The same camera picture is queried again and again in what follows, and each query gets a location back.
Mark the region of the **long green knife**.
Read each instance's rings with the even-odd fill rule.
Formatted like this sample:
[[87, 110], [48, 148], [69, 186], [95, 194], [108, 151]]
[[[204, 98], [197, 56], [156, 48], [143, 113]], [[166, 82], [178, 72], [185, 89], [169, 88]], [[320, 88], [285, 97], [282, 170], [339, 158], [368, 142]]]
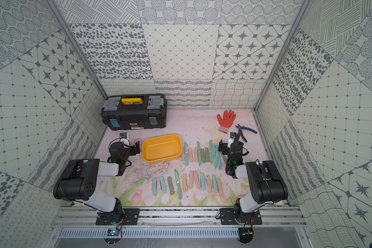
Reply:
[[174, 169], [174, 172], [175, 172], [175, 182], [177, 185], [178, 199], [182, 199], [182, 188], [180, 185], [179, 172], [176, 169]]

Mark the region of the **green sheath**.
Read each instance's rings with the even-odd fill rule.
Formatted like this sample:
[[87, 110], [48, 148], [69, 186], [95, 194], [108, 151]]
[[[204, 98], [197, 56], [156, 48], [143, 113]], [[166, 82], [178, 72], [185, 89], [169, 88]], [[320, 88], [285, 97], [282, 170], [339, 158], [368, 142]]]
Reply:
[[203, 148], [200, 149], [200, 153], [201, 153], [201, 162], [202, 163], [206, 163], [206, 154], [205, 154], [205, 150]]

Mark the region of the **grey green fruit knife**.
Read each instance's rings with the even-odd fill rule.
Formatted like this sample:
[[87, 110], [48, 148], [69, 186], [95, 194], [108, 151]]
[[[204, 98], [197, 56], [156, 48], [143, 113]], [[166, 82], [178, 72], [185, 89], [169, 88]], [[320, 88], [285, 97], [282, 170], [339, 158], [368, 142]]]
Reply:
[[209, 152], [209, 148], [205, 148], [205, 160], [206, 162], [210, 162], [210, 152]]

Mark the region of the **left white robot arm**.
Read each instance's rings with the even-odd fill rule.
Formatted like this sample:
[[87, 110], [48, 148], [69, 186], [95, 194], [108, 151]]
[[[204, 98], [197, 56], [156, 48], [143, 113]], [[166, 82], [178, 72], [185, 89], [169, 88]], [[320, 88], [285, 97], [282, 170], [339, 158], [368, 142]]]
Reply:
[[76, 201], [97, 211], [96, 225], [136, 225], [139, 209], [123, 209], [121, 201], [97, 188], [98, 177], [122, 176], [132, 163], [130, 156], [141, 152], [139, 141], [131, 145], [127, 138], [118, 138], [109, 145], [107, 161], [100, 159], [71, 160], [57, 180], [56, 199]]

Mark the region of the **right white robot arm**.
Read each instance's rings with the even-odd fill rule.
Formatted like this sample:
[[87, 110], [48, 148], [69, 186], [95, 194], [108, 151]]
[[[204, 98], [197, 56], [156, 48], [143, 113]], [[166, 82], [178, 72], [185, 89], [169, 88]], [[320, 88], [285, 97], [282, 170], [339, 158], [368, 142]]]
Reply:
[[227, 156], [225, 171], [235, 179], [247, 179], [250, 194], [236, 200], [234, 216], [238, 223], [252, 222], [265, 205], [272, 205], [288, 198], [288, 189], [272, 160], [243, 162], [243, 142], [219, 142], [218, 152]]

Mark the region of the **beige pink knife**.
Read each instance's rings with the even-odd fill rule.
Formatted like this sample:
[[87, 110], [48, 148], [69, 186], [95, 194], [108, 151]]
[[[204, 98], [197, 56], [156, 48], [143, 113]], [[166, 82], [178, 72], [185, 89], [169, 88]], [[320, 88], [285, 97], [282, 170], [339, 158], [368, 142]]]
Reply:
[[184, 192], [188, 192], [188, 176], [186, 173], [182, 175], [182, 186]]

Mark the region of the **yellow plastic storage box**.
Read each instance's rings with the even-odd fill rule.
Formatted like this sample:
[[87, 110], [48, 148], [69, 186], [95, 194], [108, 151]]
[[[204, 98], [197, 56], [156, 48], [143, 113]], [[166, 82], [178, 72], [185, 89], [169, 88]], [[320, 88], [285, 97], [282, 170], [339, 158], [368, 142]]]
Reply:
[[142, 158], [148, 164], [158, 164], [181, 157], [181, 138], [176, 134], [149, 138], [142, 144]]

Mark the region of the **light teal folding knife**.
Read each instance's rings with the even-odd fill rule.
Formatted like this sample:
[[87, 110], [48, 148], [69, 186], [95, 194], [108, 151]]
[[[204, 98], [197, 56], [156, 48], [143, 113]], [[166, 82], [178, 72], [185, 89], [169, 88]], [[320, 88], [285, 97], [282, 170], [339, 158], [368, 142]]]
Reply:
[[164, 179], [163, 176], [160, 176], [159, 179], [160, 179], [161, 190], [162, 190], [163, 193], [166, 193], [167, 190], [166, 190], [165, 179]]

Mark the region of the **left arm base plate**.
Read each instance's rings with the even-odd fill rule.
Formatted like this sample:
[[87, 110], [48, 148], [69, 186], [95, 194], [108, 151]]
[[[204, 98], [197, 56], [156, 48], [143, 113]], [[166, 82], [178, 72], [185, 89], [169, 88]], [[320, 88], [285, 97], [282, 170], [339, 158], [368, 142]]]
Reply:
[[140, 209], [127, 208], [111, 213], [98, 212], [96, 225], [136, 225]]

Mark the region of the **long teal knife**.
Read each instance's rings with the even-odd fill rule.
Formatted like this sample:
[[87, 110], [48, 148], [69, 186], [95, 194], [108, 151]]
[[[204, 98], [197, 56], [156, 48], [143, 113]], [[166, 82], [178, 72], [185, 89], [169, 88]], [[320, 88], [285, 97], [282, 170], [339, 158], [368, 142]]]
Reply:
[[188, 150], [187, 142], [185, 142], [184, 152], [185, 152], [185, 166], [188, 166], [189, 165], [189, 150]]

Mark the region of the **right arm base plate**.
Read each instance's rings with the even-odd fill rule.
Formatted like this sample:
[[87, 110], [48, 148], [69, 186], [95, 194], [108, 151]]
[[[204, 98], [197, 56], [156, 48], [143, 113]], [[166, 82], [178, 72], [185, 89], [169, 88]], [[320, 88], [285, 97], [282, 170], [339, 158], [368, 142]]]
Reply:
[[216, 219], [220, 220], [222, 225], [262, 225], [259, 211], [243, 213], [241, 210], [234, 208], [221, 208]]

